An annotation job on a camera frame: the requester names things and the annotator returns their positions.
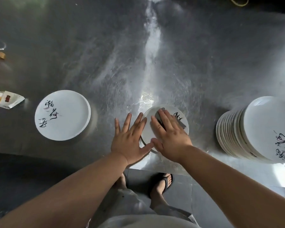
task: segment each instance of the finger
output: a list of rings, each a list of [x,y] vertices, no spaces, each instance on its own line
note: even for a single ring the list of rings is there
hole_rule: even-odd
[[[115,118],[115,135],[120,133],[119,121],[118,118]]]
[[[139,115],[137,116],[137,119],[135,120],[133,126],[130,129],[132,134],[134,133],[135,128],[139,125],[142,117],[143,117],[143,113],[139,113]]]
[[[154,144],[154,147],[157,149],[158,152],[163,152],[163,144],[157,138],[152,138],[151,142]]]
[[[154,147],[154,144],[152,142],[145,145],[143,148],[140,149],[140,153],[142,156],[145,156],[147,153],[150,152],[150,150]]]
[[[124,126],[122,127],[122,132],[123,133],[126,133],[128,130],[129,130],[129,125],[130,125],[130,122],[131,122],[131,117],[132,117],[132,114],[131,113],[128,113],[126,119],[125,119],[125,123],[124,123]]]
[[[166,131],[154,116],[151,116],[151,125],[155,134],[157,134],[160,138],[163,138],[163,136],[166,134]]]
[[[172,116],[172,115],[169,113],[169,111],[167,111],[167,110],[165,110],[164,113],[165,113],[165,115],[167,116],[167,118],[169,119],[169,121],[170,121],[172,127],[173,127],[174,129],[178,130],[179,127],[178,127],[177,124],[175,123],[175,120],[173,120],[173,118],[175,118],[175,116]]]
[[[138,124],[138,126],[135,128],[133,134],[134,134],[137,138],[139,138],[139,137],[141,136],[141,134],[142,134],[142,132],[143,132],[143,129],[144,129],[146,123],[147,123],[147,118],[144,118],[144,119]]]
[[[165,125],[166,130],[173,130],[173,127],[171,125],[171,122],[169,121],[167,115],[164,113],[164,111],[162,109],[158,110],[158,113],[160,115],[160,118],[163,121],[163,124]]]
[[[175,124],[177,125],[177,127],[180,129],[180,130],[184,130],[181,125],[178,123],[177,119],[176,119],[176,116],[172,116],[173,118],[173,121],[175,122]]]

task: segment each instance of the left hand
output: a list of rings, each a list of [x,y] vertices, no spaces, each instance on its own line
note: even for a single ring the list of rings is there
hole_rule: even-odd
[[[153,143],[149,143],[143,148],[139,147],[139,138],[147,122],[147,118],[141,120],[142,116],[143,113],[140,113],[133,126],[129,129],[132,117],[132,114],[129,113],[122,130],[120,130],[118,119],[115,118],[115,136],[112,141],[111,152],[123,155],[127,159],[128,165],[139,161],[154,146]]]

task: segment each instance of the floor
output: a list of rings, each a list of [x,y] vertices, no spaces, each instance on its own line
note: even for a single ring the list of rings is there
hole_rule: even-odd
[[[75,171],[62,163],[49,160],[0,154],[0,218]],[[129,188],[149,205],[148,181],[156,172],[127,169],[125,173]],[[232,227],[195,180],[183,175],[174,175],[174,180],[170,190],[164,194],[171,206],[191,212],[203,228]],[[269,188],[285,197],[285,188]]]

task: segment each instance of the metal table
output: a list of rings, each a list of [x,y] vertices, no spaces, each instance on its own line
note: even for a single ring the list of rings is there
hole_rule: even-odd
[[[214,136],[225,111],[264,95],[285,99],[285,15],[212,0],[0,0],[0,38],[0,90],[26,98],[0,108],[0,153],[80,168],[110,152],[115,117],[172,104],[195,146],[285,187],[285,164],[230,157]],[[38,133],[34,113],[61,89],[83,94],[92,118],[75,139],[55,142]],[[187,174],[153,152],[131,168]]]

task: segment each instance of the foot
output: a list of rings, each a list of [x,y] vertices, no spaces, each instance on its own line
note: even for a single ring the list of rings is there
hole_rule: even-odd
[[[164,177],[168,177],[168,187],[170,187],[171,182],[172,182],[172,177],[171,174],[164,174]],[[165,180],[161,180],[159,181],[152,189],[151,193],[150,193],[150,197],[151,199],[153,197],[157,197],[159,195],[162,195],[163,190],[165,189],[166,183]]]
[[[126,183],[125,183],[125,176],[122,173],[122,176],[119,177],[119,179],[116,181],[116,187],[119,189],[126,189]]]

